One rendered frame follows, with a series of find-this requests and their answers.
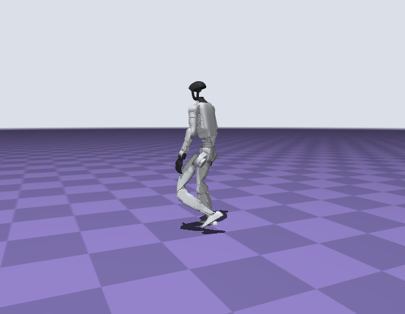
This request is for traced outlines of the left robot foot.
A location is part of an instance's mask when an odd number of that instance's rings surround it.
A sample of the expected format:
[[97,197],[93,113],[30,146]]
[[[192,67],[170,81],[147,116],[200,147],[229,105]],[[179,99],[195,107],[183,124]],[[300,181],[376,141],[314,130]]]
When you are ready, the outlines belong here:
[[204,222],[201,228],[206,227],[207,225],[211,224],[213,221],[217,220],[218,218],[221,218],[222,216],[223,214],[220,211],[216,211],[216,213],[213,214],[212,216],[208,216],[207,220]]

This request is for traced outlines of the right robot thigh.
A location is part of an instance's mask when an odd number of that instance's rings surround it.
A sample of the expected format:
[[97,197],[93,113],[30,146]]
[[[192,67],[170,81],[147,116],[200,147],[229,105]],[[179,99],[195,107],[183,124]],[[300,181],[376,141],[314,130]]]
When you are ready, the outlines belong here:
[[205,194],[208,190],[207,185],[204,183],[205,178],[209,172],[210,162],[214,162],[217,158],[217,153],[212,160],[206,162],[202,167],[197,167],[196,171],[196,190],[200,194]]

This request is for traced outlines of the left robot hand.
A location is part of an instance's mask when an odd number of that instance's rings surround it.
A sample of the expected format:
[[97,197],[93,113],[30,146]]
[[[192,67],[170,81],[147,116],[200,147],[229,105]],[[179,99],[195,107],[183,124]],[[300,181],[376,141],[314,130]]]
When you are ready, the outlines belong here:
[[178,159],[177,159],[177,161],[175,162],[175,169],[177,170],[177,172],[178,173],[181,173],[181,174],[183,174],[182,172],[181,172],[181,167],[182,167],[182,165],[183,165],[183,160],[185,160],[185,158],[186,158],[186,153],[184,153],[183,155],[182,155],[182,157],[180,157],[179,155],[178,155]]

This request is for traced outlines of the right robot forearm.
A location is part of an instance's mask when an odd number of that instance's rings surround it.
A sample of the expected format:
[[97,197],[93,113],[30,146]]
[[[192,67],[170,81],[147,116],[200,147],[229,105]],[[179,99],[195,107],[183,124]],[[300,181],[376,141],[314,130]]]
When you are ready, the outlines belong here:
[[217,137],[217,132],[216,132],[216,136],[210,137],[210,140],[213,142],[213,146],[215,146],[216,137]]

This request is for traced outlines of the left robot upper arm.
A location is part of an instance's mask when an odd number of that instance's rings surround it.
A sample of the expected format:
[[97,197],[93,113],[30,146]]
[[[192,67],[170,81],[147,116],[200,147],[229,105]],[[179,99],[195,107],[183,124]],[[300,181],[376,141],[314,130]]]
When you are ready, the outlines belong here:
[[197,132],[196,132],[196,126],[197,126],[197,118],[198,114],[200,113],[200,105],[192,105],[189,106],[188,108],[188,113],[189,113],[189,125],[191,129],[191,137],[195,137]]

